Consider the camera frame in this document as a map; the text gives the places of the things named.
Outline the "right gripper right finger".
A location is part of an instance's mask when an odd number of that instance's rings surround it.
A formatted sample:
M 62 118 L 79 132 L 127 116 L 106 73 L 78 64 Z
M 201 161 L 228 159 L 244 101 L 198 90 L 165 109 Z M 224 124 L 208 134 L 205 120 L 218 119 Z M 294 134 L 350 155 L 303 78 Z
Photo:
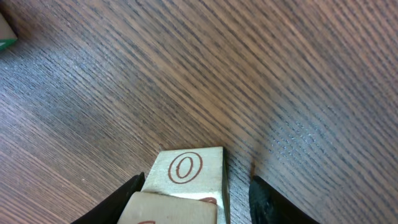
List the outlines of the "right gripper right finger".
M 318 224 L 258 175 L 249 185 L 252 224 Z

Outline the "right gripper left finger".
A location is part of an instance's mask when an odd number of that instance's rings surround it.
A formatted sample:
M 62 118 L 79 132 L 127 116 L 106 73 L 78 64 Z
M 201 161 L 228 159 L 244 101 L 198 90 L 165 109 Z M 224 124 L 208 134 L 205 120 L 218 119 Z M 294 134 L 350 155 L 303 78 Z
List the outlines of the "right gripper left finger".
M 134 192 L 142 189 L 144 173 L 133 176 L 95 208 L 76 219 L 72 224 L 115 224 Z

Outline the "red sided white block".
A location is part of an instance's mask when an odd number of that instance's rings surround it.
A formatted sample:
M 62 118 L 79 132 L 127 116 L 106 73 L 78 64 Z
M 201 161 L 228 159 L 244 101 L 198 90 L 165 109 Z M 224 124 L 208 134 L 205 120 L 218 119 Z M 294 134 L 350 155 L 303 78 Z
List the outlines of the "red sided white block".
M 227 166 L 222 146 L 160 152 L 141 190 L 212 202 L 217 205 L 217 222 L 231 222 Z

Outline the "green N block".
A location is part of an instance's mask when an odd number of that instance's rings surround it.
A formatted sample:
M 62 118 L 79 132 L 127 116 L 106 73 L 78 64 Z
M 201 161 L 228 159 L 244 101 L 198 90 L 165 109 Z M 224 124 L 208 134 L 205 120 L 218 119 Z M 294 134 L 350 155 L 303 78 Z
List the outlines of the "green N block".
M 0 14 L 0 49 L 4 50 L 8 46 L 12 45 L 16 40 L 17 35 L 15 35 L 4 16 Z

